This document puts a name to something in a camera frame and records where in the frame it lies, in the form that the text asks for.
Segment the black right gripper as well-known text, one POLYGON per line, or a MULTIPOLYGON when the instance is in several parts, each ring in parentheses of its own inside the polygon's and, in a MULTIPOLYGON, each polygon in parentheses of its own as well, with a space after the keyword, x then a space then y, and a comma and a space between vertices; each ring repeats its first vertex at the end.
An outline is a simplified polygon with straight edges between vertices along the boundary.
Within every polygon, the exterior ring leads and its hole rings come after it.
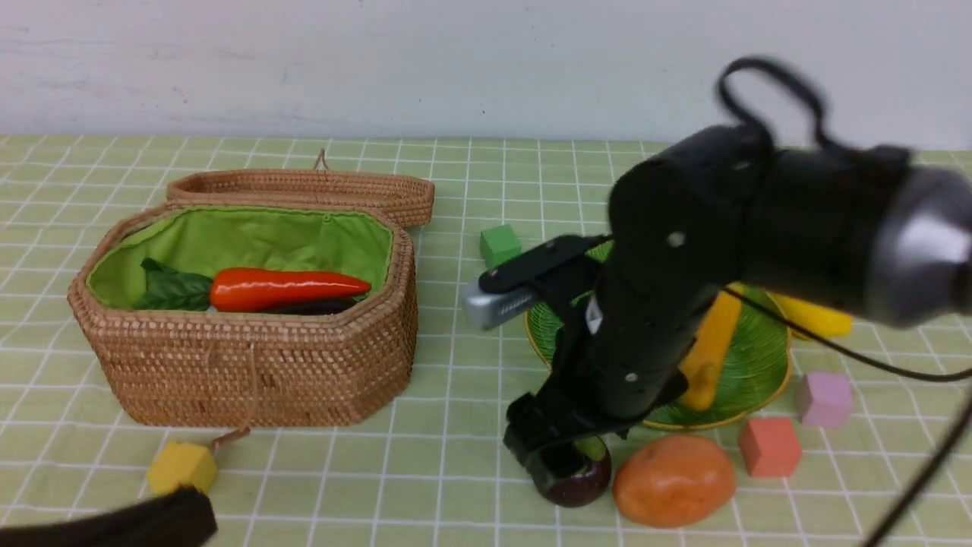
POLYGON ((715 285, 602 286, 587 300, 601 312, 591 331, 585 302, 542 293, 561 320, 561 343, 545 383, 507 409, 503 442, 517 463, 534 476, 572 475, 581 467, 574 443, 625 438, 674 400, 678 364, 717 295, 715 285))

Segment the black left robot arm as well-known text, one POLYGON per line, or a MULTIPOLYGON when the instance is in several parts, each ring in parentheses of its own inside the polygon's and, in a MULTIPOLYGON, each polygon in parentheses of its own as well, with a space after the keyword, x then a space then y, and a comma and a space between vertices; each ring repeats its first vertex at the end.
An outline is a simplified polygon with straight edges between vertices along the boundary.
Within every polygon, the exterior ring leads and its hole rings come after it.
POLYGON ((218 533, 212 502, 194 487, 80 520, 4 527, 2 546, 204 546, 218 533))

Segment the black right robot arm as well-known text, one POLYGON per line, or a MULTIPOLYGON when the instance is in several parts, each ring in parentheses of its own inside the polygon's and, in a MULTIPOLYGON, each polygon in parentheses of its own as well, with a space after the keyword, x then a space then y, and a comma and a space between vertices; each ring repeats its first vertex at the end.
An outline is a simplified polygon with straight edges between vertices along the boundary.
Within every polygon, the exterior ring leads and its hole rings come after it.
POLYGON ((970 314, 970 184, 902 149, 775 150, 710 128, 639 163, 600 236, 563 235, 510 262, 561 318, 551 377, 507 410, 532 474, 580 467, 572 444, 625 435, 684 394, 680 365, 726 286, 742 283, 896 328, 970 314))

